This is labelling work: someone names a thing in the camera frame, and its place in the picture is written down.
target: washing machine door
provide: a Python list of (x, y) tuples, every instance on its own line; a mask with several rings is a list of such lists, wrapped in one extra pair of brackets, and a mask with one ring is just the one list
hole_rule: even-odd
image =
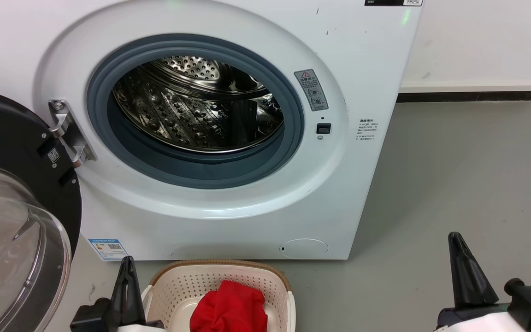
[(44, 330), (65, 290), (80, 220), (62, 142), (0, 96), (0, 332)]

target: metal hinge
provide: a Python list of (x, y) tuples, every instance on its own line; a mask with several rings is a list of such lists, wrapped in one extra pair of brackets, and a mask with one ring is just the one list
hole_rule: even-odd
[(67, 153), (75, 168), (78, 168), (85, 160), (97, 160), (87, 138), (82, 134), (79, 123), (72, 115), (71, 107), (63, 99), (51, 99), (48, 101), (48, 109), (56, 124), (50, 128), (54, 136), (65, 146)]

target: screw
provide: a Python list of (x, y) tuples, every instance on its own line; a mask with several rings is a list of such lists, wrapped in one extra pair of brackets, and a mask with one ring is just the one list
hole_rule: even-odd
[(65, 107), (62, 101), (55, 101), (53, 104), (54, 104), (54, 108), (58, 110), (61, 110)]

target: concrete floor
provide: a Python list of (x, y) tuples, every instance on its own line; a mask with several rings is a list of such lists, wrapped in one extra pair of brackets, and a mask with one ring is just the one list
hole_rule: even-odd
[[(432, 331), (453, 305), (446, 237), (459, 231), (502, 301), (531, 284), (531, 101), (395, 108), (347, 261), (273, 261), (289, 279), (297, 332)], [(167, 262), (139, 262), (142, 287)], [(110, 296), (117, 263), (81, 239), (48, 332)]]

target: white plastic basket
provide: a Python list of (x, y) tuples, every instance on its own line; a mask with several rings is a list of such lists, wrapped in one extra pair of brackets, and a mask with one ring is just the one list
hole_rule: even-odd
[(265, 298), (267, 332), (295, 332), (296, 307), (280, 271), (262, 263), (219, 259), (175, 262), (157, 273), (142, 294), (147, 321), (162, 320), (168, 332), (189, 332), (200, 299), (223, 280), (260, 290)]

